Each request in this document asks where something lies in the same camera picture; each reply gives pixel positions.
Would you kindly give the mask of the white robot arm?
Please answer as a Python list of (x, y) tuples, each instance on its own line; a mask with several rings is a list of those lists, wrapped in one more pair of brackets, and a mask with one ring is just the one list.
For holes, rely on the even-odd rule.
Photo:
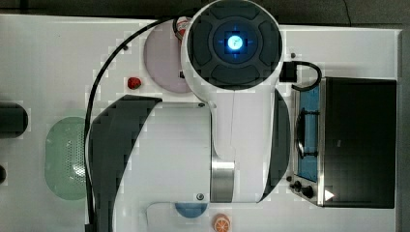
[(86, 118), (86, 232), (150, 232), (157, 204), (186, 218), (256, 205), (284, 176), (289, 116), (273, 16), (250, 0), (208, 4), (188, 24), (181, 66), (194, 102), (126, 95)]

